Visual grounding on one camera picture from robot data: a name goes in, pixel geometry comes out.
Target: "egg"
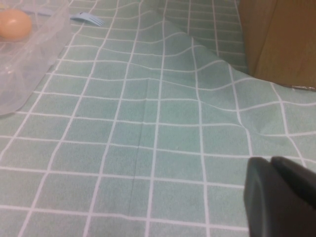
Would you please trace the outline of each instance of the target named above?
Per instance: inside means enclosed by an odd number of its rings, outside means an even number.
[[[0,12],[0,36],[8,40],[26,37],[32,30],[30,17],[18,9]]]

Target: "tablecloth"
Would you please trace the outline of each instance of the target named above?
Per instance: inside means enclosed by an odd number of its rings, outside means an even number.
[[[316,171],[316,93],[246,74],[234,0],[72,0],[72,39],[0,118],[1,237],[247,237],[249,157]]]

